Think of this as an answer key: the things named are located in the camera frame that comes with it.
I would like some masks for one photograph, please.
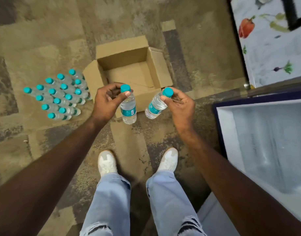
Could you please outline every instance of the person's right arm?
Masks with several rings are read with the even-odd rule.
[[[237,170],[201,138],[192,125],[195,102],[172,88],[181,103],[161,96],[173,122],[206,182],[243,235],[301,235],[301,222],[277,200]]]

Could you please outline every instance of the person's left hand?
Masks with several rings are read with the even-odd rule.
[[[120,88],[123,84],[115,82],[97,90],[91,115],[96,123],[105,125],[114,116],[120,103],[131,94],[130,91],[121,93]]]

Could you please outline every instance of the jeans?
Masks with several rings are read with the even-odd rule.
[[[159,236],[203,236],[197,214],[172,171],[156,172],[146,182]],[[130,183],[117,173],[101,177],[81,236],[130,236]]]

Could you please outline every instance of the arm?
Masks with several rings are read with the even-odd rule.
[[[233,167],[194,130],[195,102],[172,88],[181,99],[161,99],[172,112],[177,131],[196,166],[240,235],[301,235],[301,222],[278,201]]]
[[[97,134],[130,95],[129,91],[119,94],[121,85],[98,89],[90,118],[0,187],[0,235],[38,234]]]

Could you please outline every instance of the sneaker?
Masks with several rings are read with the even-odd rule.
[[[171,147],[165,151],[157,171],[159,170],[175,171],[177,163],[178,163],[178,150],[174,147]]]
[[[111,151],[104,150],[100,152],[98,157],[98,170],[101,176],[111,172],[118,172],[116,169],[115,158]]]

